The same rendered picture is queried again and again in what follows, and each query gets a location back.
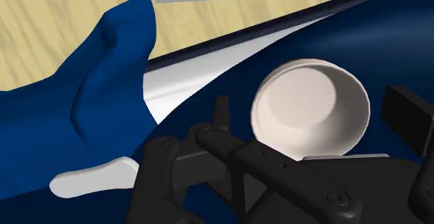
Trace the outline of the white bowl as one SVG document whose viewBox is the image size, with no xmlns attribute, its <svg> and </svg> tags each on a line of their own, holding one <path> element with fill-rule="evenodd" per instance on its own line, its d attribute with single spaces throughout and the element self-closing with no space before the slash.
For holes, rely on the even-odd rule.
<svg viewBox="0 0 434 224">
<path fill-rule="evenodd" d="M 349 152 L 370 113 L 369 96 L 353 74 L 327 61 L 298 59 L 262 81 L 250 124 L 258 141 L 300 161 Z"/>
</svg>

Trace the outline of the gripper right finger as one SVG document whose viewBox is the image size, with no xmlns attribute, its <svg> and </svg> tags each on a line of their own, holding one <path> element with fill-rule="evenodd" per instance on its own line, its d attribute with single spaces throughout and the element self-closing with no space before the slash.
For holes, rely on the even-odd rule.
<svg viewBox="0 0 434 224">
<path fill-rule="evenodd" d="M 387 86 L 383 122 L 424 162 L 408 196 L 411 212 L 434 224 L 434 105 L 400 85 Z"/>
</svg>

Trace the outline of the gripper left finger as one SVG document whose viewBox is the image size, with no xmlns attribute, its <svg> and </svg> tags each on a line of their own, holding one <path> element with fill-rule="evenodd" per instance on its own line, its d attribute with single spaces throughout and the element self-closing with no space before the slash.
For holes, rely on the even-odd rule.
<svg viewBox="0 0 434 224">
<path fill-rule="evenodd" d="M 124 224 L 206 224 L 174 194 L 202 182 L 240 224 L 360 224 L 362 217 L 356 194 L 259 141 L 231 135 L 227 96 L 216 97 L 212 122 L 191 127 L 185 141 L 146 142 Z"/>
</svg>

